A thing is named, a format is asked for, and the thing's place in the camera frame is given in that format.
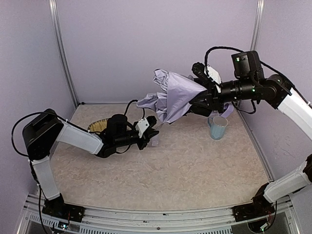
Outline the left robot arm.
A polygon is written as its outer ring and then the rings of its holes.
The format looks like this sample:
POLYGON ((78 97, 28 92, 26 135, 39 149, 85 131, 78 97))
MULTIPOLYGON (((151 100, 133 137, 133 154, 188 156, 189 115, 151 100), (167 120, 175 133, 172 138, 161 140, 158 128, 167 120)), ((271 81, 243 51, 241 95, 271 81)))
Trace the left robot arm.
POLYGON ((108 118, 106 128, 99 133, 82 129, 59 117, 52 109, 38 114, 22 130, 28 158, 47 200, 60 197, 50 166, 50 150, 55 142, 62 142, 100 158, 118 153, 120 147, 137 145, 143 150, 159 131, 154 129, 155 116, 148 116, 131 124, 123 114, 108 118))

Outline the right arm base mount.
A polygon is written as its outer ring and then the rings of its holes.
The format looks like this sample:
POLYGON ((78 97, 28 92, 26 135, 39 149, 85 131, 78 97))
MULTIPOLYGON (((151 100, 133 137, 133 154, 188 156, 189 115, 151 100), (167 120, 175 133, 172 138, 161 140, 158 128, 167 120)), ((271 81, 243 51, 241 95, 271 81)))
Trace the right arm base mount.
POLYGON ((252 203, 233 207, 233 213, 236 222, 262 217, 274 212, 274 205, 267 202, 266 200, 253 201, 252 203))

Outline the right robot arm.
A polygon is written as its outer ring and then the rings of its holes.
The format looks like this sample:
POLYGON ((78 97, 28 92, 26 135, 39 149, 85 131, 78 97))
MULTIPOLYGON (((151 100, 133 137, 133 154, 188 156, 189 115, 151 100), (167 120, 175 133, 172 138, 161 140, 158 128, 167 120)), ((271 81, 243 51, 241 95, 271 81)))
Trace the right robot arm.
MULTIPOLYGON (((274 52, 260 50, 259 57, 288 77, 307 100, 312 98, 312 58, 296 51, 274 52)), ((252 135, 249 143, 260 148, 263 159, 274 179, 279 179, 299 166, 312 152, 308 137, 287 116, 262 101, 253 115, 244 114, 252 135)), ((209 173, 201 195, 209 196, 216 206, 249 201, 266 181, 264 167, 258 163, 244 165, 244 157, 232 157, 235 168, 220 163, 221 171, 209 173)))

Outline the lilac folding umbrella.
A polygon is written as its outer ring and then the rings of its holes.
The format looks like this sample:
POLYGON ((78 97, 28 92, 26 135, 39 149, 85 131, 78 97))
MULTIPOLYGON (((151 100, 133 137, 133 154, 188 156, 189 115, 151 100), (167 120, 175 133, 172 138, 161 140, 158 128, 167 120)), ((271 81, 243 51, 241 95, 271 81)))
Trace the lilac folding umbrella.
POLYGON ((137 101, 137 108, 154 111, 161 124, 171 124, 185 115, 193 106, 190 101, 208 89, 195 82, 193 76, 184 76, 163 69, 154 70, 153 82, 160 92, 148 93, 137 101))

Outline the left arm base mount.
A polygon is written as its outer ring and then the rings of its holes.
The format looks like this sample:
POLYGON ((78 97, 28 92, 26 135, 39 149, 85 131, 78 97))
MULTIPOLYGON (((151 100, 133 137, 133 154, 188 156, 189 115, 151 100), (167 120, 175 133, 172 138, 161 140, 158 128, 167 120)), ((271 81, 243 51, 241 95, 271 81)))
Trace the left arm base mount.
POLYGON ((50 215, 67 221, 81 222, 85 208, 78 205, 47 201, 42 208, 42 212, 45 215, 50 215))

